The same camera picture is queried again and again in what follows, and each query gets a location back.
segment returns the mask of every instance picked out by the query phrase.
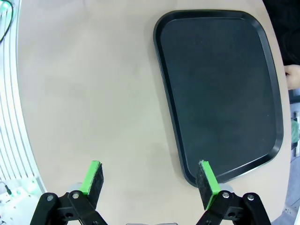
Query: human hand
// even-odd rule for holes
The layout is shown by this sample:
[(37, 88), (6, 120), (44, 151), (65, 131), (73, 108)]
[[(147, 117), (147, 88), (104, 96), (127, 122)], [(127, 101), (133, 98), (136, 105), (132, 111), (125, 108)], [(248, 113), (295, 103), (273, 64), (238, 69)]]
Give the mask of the human hand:
[(285, 66), (286, 83), (289, 90), (300, 88), (300, 66)]

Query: metal screw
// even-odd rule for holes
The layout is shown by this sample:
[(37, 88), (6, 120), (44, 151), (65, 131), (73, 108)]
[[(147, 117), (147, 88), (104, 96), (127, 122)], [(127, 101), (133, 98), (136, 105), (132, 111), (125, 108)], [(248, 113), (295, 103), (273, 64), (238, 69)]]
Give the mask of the metal screw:
[(224, 193), (222, 194), (222, 196), (223, 196), (223, 198), (229, 198), (229, 194), (228, 194), (227, 192), (224, 192)]
[(76, 198), (79, 197), (79, 194), (78, 194), (78, 193), (74, 193), (74, 194), (72, 195), (72, 197), (76, 199)]
[(53, 195), (48, 195), (47, 201), (51, 201), (53, 199)]
[(249, 201), (253, 201), (253, 200), (254, 200), (254, 196), (253, 196), (253, 195), (248, 195), (247, 199), (248, 199)]

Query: table surface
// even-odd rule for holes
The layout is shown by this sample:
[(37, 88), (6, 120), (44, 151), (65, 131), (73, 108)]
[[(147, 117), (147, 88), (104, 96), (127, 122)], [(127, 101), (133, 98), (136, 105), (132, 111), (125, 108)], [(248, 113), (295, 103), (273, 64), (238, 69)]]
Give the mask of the table surface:
[(289, 177), (290, 114), (285, 73), (261, 0), (27, 0), (22, 3), (18, 76), (25, 124), (47, 191), (64, 194), (103, 163), (97, 210), (109, 224), (195, 224), (204, 209), (184, 179), (152, 40), (178, 9), (230, 9), (264, 27), (281, 92), (284, 140), (269, 163), (229, 184), (260, 195), (271, 220)]

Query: tray rim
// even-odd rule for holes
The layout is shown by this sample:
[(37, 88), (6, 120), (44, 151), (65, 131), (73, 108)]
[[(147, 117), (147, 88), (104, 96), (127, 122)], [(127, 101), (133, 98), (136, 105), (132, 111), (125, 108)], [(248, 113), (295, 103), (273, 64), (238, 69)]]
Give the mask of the tray rim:
[(239, 176), (249, 173), (252, 170), (259, 168), (262, 165), (271, 161), (280, 151), (283, 142), (283, 137), (284, 137), (284, 128), (283, 128), (283, 114), (282, 114), (280, 89), (279, 89), (274, 59), (270, 49), (270, 44), (262, 25), (251, 14), (244, 11), (214, 10), (214, 9), (175, 10), (164, 14), (162, 17), (160, 17), (160, 19), (155, 24), (154, 31), (153, 31), (153, 42), (156, 50), (157, 59), (159, 62), (161, 76), (164, 83), (164, 89), (166, 93), (172, 126), (174, 130), (181, 170), (187, 182), (193, 185), (194, 187), (197, 187), (195, 177), (190, 173), (186, 159), (184, 157), (184, 148), (183, 148), (183, 142), (180, 134), (178, 118), (176, 114), (176, 107), (172, 95), (172, 90), (168, 88), (169, 84), (166, 77), (168, 72), (165, 65), (165, 59), (164, 59), (161, 43), (159, 42), (160, 34), (168, 22), (177, 19), (188, 19), (188, 18), (242, 19), (249, 22), (256, 29), (258, 33), (259, 39), (262, 44), (262, 49), (265, 55), (269, 76), (270, 76), (270, 83), (271, 83), (272, 95), (274, 100), (274, 108), (275, 108), (276, 130), (277, 130), (274, 146), (268, 154), (263, 155), (233, 170), (227, 171), (223, 174), (216, 176), (218, 182), (219, 183), (228, 182)]

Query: black cloth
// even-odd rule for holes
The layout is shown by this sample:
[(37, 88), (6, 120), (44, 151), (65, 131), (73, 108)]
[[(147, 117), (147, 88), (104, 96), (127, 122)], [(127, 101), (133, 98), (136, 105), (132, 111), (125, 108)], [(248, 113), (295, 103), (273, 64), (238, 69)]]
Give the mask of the black cloth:
[(300, 0), (263, 0), (284, 65), (300, 65)]

